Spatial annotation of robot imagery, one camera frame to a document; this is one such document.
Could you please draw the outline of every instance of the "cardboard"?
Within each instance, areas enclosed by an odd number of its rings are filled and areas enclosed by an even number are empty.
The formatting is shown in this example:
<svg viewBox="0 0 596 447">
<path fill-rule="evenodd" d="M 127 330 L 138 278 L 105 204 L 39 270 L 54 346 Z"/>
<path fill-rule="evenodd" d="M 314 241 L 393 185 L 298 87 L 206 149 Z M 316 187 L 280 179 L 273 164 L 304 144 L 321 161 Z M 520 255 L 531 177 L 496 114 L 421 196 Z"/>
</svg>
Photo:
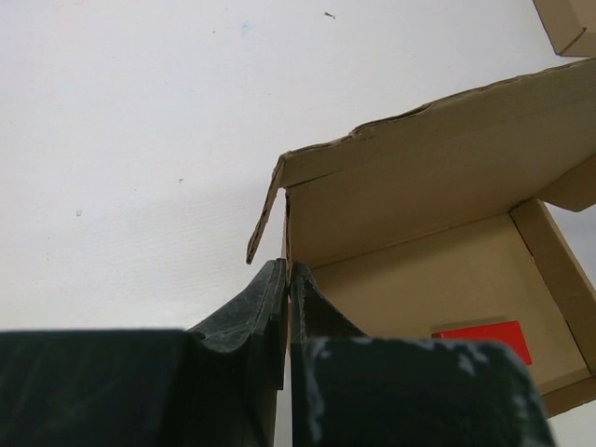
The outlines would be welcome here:
<svg viewBox="0 0 596 447">
<path fill-rule="evenodd" d="M 552 414 L 596 397 L 596 300 L 542 200 L 596 203 L 596 60 L 460 93 L 282 156 L 285 255 L 366 333 L 518 320 Z"/>
<path fill-rule="evenodd" d="M 557 54 L 596 56 L 596 2 L 534 0 Z"/>
</svg>

